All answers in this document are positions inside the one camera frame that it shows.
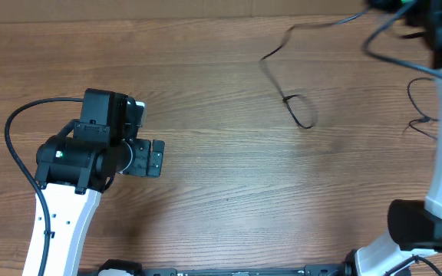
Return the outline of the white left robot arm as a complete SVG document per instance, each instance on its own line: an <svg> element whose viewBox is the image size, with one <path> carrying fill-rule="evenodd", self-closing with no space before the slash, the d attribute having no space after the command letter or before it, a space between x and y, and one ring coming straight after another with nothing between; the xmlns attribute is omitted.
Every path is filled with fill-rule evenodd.
<svg viewBox="0 0 442 276"><path fill-rule="evenodd" d="M78 119L36 153L35 222L23 273L76 275L93 215L117 174L157 178L165 143L141 140L146 104L88 88Z"/></svg>

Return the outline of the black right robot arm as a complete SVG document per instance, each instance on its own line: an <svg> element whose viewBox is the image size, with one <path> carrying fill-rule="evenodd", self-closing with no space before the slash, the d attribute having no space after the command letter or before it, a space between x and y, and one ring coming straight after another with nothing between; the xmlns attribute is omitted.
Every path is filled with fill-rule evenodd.
<svg viewBox="0 0 442 276"><path fill-rule="evenodd" d="M394 200L388 209L388 228L369 246L348 254L349 275L403 275L417 261L442 253L442 0L369 1L368 6L393 16L363 43L366 55L431 75L440 98L440 126L432 182L421 200ZM371 51L371 42L403 18L407 25L422 28L419 34L431 49L431 67L398 60Z"/></svg>

